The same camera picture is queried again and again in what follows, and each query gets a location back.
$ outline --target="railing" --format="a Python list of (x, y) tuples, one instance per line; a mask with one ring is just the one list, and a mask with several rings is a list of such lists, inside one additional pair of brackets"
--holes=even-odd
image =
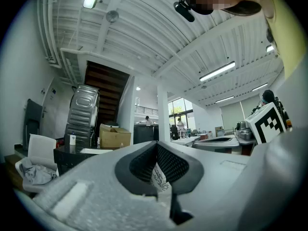
[(135, 105), (135, 112), (158, 116), (158, 110)]
[(232, 134), (234, 134), (234, 133), (235, 133), (234, 128), (232, 128), (232, 129), (226, 129), (226, 130), (225, 130), (225, 135), (232, 135)]

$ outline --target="gray cloth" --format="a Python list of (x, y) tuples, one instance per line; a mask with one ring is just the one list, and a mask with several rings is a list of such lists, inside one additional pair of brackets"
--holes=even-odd
[(24, 176), (32, 185), (42, 185), (57, 177), (56, 171), (42, 165), (33, 165), (28, 157), (21, 160)]

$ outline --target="window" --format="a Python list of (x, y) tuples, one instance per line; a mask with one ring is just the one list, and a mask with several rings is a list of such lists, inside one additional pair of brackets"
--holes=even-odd
[(172, 126), (172, 125), (175, 125), (174, 116), (169, 117), (169, 124), (170, 124), (171, 126)]
[(186, 110), (192, 110), (193, 108), (193, 104), (192, 104), (192, 102), (190, 102), (190, 101), (188, 101), (188, 100), (186, 100), (186, 99), (184, 99), (184, 101), (185, 101), (185, 107), (186, 107)]
[(173, 114), (185, 111), (184, 99), (180, 98), (173, 101)]
[(185, 128), (195, 129), (196, 125), (194, 121), (192, 107), (193, 104), (183, 98), (168, 103), (170, 125), (177, 125), (178, 119), (181, 118), (181, 121), (184, 123)]
[(240, 102), (220, 107), (220, 109), (225, 131), (235, 129), (239, 121), (245, 121)]
[(193, 112), (187, 113), (187, 123), (188, 123), (188, 128), (190, 128), (192, 131), (196, 129)]
[(248, 118), (254, 108), (261, 102), (260, 96), (254, 96), (241, 101), (245, 118)]
[(168, 110), (169, 110), (169, 115), (173, 114), (173, 104), (172, 102), (168, 103)]

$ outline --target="tree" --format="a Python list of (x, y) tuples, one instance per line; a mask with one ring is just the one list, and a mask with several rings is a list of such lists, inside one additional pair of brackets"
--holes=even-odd
[(182, 111), (183, 111), (183, 110), (182, 110), (182, 107), (181, 107), (181, 106), (175, 106), (173, 110), (170, 109), (170, 112), (171, 112), (172, 115), (173, 115), (173, 114), (180, 113), (180, 112), (182, 112)]

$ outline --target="door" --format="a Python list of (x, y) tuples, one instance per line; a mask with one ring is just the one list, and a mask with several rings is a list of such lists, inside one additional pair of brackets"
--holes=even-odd
[(175, 117), (175, 123), (178, 125), (178, 119), (181, 118), (181, 121), (184, 123), (184, 129), (187, 128), (187, 120), (186, 120), (186, 115), (178, 115)]
[(41, 115), (39, 131), (40, 135), (56, 139), (56, 121), (62, 94), (62, 85), (60, 81), (54, 78), (46, 91), (43, 101), (43, 112)]

